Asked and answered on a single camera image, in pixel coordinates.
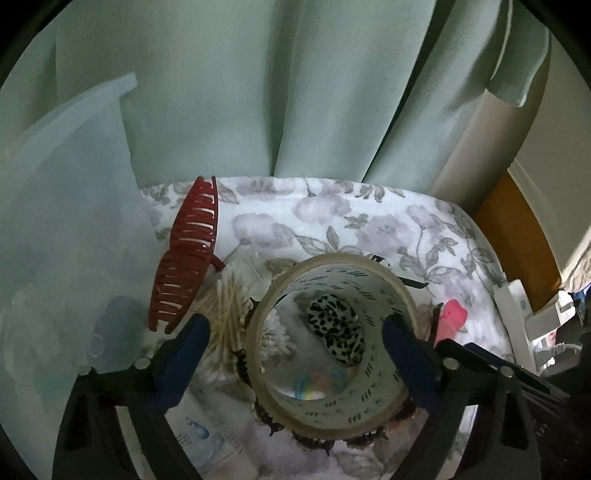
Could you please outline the red hair claw clip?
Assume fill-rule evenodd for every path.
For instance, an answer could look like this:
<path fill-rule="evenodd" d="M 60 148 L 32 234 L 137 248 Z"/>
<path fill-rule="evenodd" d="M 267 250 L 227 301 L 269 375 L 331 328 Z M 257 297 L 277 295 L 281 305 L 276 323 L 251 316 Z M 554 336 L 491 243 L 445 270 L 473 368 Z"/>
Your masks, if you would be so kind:
<path fill-rule="evenodd" d="M 224 269 L 214 254 L 218 224 L 216 179 L 199 177 L 180 205 L 153 282 L 147 327 L 166 334 L 181 322 L 209 268 Z"/>

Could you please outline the floral white blanket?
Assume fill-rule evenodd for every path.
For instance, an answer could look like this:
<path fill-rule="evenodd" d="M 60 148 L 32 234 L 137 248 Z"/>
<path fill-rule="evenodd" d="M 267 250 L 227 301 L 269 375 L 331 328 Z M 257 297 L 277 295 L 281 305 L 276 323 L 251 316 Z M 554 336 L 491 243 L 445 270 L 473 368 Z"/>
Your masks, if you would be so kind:
<path fill-rule="evenodd" d="M 511 359 L 513 351 L 493 291 L 501 274 L 496 255 L 458 206 L 415 192 L 346 180 L 226 177 L 217 182 L 215 252 L 229 260 L 256 250 L 270 271 L 324 253 L 376 254 L 403 277 L 420 280 L 413 292 L 422 317 L 450 301 L 467 311 L 460 343 L 477 343 Z M 211 387 L 194 383 L 191 402 L 214 413 L 225 457 L 212 479 L 387 479 L 402 463 L 427 416 L 388 427 L 365 450 L 335 444 L 332 452 L 305 450 L 290 433 L 271 433 L 252 415 L 249 390 L 223 376 Z"/>

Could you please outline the clear plastic storage bin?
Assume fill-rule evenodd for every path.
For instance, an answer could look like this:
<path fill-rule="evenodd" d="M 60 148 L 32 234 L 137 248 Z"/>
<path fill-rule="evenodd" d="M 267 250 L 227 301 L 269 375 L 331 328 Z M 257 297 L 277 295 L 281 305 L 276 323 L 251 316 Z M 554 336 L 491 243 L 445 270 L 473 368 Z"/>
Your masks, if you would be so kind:
<path fill-rule="evenodd" d="M 140 357 L 162 248 L 130 164 L 128 74 L 59 106 L 1 155 L 1 424 L 51 475 L 78 371 Z"/>

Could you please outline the black hair pin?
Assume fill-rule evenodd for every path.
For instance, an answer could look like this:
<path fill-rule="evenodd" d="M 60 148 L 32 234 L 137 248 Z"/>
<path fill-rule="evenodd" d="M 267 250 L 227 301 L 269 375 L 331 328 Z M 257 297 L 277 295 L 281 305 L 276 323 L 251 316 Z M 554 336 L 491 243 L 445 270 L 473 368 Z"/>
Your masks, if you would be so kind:
<path fill-rule="evenodd" d="M 394 267 L 389 263 L 389 261 L 380 256 L 380 255 L 376 255 L 376 254 L 370 254 L 368 256 L 369 259 L 375 261 L 376 263 L 381 264 L 383 267 L 387 268 L 389 271 L 391 271 L 392 273 L 394 273 L 394 275 L 396 275 L 398 277 L 398 279 L 406 286 L 409 288 L 413 288 L 413 289 L 417 289 L 417 290 L 422 290 L 425 289 L 428 286 L 427 282 L 424 281 L 419 281 L 419 280 L 415 280 L 415 279 L 411 279 L 411 278 L 407 278 L 404 276 L 399 275 L 398 273 L 394 272 Z"/>

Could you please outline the white charger adapter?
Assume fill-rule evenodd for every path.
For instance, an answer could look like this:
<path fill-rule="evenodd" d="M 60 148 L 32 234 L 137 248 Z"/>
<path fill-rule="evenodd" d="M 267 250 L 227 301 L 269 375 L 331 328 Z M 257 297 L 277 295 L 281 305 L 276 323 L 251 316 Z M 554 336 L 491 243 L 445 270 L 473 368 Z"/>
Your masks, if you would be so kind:
<path fill-rule="evenodd" d="M 536 342 L 568 322 L 576 314 L 572 296 L 561 290 L 541 310 L 525 321 L 528 339 Z"/>

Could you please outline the small blue white box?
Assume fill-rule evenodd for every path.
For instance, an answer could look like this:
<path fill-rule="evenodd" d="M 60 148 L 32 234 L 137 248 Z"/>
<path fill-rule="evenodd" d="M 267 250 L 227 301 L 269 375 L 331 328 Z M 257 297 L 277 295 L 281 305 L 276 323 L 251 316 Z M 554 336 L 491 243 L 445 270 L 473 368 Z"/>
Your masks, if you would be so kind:
<path fill-rule="evenodd" d="M 242 442 L 204 398 L 185 392 L 164 416 L 202 479 L 256 479 L 256 466 Z"/>

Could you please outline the orange wooden bed frame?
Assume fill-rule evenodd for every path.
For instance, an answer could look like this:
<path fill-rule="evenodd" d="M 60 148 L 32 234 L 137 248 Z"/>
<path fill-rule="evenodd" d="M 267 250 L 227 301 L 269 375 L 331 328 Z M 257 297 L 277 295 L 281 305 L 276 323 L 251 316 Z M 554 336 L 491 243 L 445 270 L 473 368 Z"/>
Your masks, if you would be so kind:
<path fill-rule="evenodd" d="M 558 293 L 560 272 L 539 222 L 510 174 L 504 174 L 473 214 L 508 280 L 519 279 L 532 310 Z"/>

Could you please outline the white bed headboard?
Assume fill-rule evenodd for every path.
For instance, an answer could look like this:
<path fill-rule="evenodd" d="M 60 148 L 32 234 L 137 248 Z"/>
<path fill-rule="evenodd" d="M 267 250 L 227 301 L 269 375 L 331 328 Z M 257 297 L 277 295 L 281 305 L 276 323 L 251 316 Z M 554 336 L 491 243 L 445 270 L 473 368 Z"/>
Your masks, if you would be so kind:
<path fill-rule="evenodd" d="M 429 193 L 473 212 L 508 174 L 565 290 L 590 282 L 590 89 L 557 38 L 523 107 L 485 93 Z"/>

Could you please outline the cotton swab bundle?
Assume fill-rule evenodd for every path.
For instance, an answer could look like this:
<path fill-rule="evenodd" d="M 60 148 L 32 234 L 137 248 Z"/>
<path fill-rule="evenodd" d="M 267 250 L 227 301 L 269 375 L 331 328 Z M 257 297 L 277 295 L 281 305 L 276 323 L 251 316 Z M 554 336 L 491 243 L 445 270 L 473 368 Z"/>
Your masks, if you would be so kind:
<path fill-rule="evenodd" d="M 235 353 L 245 347 L 246 329 L 256 305 L 270 288 L 273 274 L 259 257 L 237 259 L 214 276 L 189 307 L 211 325 L 211 339 L 198 367 L 208 381 L 236 372 Z"/>

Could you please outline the pink plastic clip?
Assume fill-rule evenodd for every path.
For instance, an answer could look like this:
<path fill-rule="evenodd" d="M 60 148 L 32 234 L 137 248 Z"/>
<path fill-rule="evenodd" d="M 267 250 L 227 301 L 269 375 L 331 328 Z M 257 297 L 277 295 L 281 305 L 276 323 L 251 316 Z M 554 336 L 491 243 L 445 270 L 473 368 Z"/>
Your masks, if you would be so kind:
<path fill-rule="evenodd" d="M 449 300 L 438 315 L 434 344 L 447 339 L 455 339 L 464 329 L 468 319 L 468 311 L 457 300 Z"/>

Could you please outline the brown packing tape roll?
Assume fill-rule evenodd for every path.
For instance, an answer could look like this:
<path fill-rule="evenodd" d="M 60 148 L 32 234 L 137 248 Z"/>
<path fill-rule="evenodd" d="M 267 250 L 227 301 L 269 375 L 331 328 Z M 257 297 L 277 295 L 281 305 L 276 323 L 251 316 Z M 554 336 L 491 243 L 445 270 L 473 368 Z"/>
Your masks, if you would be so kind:
<path fill-rule="evenodd" d="M 308 306 L 324 294 L 349 302 L 365 332 L 359 366 L 329 354 L 308 329 Z M 389 422 L 408 388 L 382 340 L 384 321 L 399 315 L 416 338 L 429 335 L 405 285 L 381 264 L 355 254 L 309 258 L 270 283 L 246 329 L 245 362 L 256 402 L 297 436 L 348 440 Z"/>

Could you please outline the green curtain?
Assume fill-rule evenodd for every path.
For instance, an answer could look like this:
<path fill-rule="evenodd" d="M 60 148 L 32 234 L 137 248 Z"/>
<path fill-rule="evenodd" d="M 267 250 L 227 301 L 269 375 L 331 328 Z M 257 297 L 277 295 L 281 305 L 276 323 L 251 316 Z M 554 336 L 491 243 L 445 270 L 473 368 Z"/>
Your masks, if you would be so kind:
<path fill-rule="evenodd" d="M 134 74 L 137 182 L 324 177 L 429 191 L 485 94 L 522 107 L 550 35 L 518 1 L 74 1 L 1 89 L 1 142 Z"/>

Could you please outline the white power strip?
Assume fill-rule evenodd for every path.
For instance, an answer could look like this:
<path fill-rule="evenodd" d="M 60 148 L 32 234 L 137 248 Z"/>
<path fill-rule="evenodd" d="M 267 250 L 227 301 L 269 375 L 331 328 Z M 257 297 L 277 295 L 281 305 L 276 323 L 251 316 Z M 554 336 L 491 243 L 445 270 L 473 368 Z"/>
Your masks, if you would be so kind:
<path fill-rule="evenodd" d="M 536 374 L 538 367 L 526 329 L 526 321 L 533 311 L 522 282 L 504 280 L 495 286 L 494 301 L 508 332 L 516 364 Z"/>

